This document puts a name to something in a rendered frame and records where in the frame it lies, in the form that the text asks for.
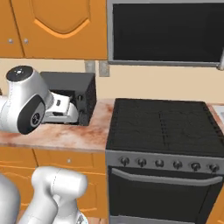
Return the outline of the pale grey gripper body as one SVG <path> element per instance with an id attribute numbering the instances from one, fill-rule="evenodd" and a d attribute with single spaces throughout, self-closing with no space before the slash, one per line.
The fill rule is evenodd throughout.
<path id="1" fill-rule="evenodd" d="M 79 113 L 70 101 L 55 101 L 45 112 L 44 123 L 76 123 Z"/>

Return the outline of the black coffee machine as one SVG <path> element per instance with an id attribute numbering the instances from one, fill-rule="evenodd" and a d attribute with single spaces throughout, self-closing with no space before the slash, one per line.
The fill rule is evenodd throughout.
<path id="1" fill-rule="evenodd" d="M 41 72 L 49 90 L 68 96 L 79 112 L 77 125 L 88 126 L 95 109 L 96 86 L 94 73 Z"/>

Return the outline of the orange drawer front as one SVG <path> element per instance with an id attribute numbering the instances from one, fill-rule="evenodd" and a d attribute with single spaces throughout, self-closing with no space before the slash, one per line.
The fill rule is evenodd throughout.
<path id="1" fill-rule="evenodd" d="M 51 165 L 61 168 L 87 172 L 94 169 L 94 159 L 90 153 L 71 150 L 34 150 L 39 165 Z"/>
<path id="2" fill-rule="evenodd" d="M 32 149 L 0 146 L 0 165 L 35 168 L 38 164 Z"/>

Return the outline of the orange base cupboard door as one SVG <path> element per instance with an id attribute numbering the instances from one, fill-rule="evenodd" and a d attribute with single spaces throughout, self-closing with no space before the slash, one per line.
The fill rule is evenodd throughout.
<path id="1" fill-rule="evenodd" d="M 79 209 L 87 217 L 108 217 L 107 181 L 105 174 L 93 174 L 86 172 L 87 190 L 83 196 L 77 199 Z"/>
<path id="2" fill-rule="evenodd" d="M 32 200 L 32 173 L 30 168 L 16 168 L 0 166 L 0 173 L 10 179 L 18 188 L 21 196 L 21 210 L 25 210 Z"/>

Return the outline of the black stove with oven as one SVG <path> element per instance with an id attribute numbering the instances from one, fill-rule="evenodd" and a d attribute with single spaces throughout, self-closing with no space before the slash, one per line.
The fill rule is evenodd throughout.
<path id="1" fill-rule="evenodd" d="M 109 167 L 208 173 L 224 178 L 224 135 L 203 101 L 117 99 L 106 144 Z M 129 159 L 123 166 L 121 157 Z M 139 158 L 146 166 L 137 164 Z M 155 161 L 164 161 L 156 167 Z M 183 166 L 176 170 L 174 161 Z M 194 171 L 191 163 L 200 163 Z M 209 165 L 220 169 L 211 172 Z M 224 224 L 224 184 L 206 224 Z"/>

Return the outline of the black oven door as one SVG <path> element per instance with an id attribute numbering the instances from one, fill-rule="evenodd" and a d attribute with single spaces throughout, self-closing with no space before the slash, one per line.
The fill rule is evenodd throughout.
<path id="1" fill-rule="evenodd" d="M 224 184 L 224 178 L 222 184 L 202 187 L 141 183 L 118 178 L 111 168 L 137 174 L 152 170 L 108 168 L 109 224 L 206 224 Z"/>

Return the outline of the black microwave oven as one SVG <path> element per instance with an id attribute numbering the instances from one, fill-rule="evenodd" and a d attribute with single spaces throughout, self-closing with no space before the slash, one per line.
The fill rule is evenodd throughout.
<path id="1" fill-rule="evenodd" d="M 224 70 L 224 0 L 107 0 L 108 62 Z"/>

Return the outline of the grey wall socket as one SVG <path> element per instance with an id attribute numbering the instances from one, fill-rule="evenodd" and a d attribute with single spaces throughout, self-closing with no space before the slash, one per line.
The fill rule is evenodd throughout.
<path id="1" fill-rule="evenodd" d="M 109 77 L 109 63 L 106 60 L 99 61 L 99 76 Z"/>
<path id="2" fill-rule="evenodd" d="M 85 61 L 85 72 L 86 73 L 94 73 L 95 72 L 95 61 L 94 60 L 86 60 Z"/>

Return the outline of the orange wall cupboard door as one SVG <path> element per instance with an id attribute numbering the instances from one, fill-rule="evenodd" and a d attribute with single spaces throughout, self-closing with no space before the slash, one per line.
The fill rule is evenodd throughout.
<path id="1" fill-rule="evenodd" d="M 13 39 L 14 43 L 9 44 L 8 39 Z M 0 0 L 0 58 L 23 57 L 23 47 L 11 6 L 11 0 Z"/>
<path id="2" fill-rule="evenodd" d="M 107 58 L 106 0 L 11 0 L 11 4 L 25 57 Z"/>

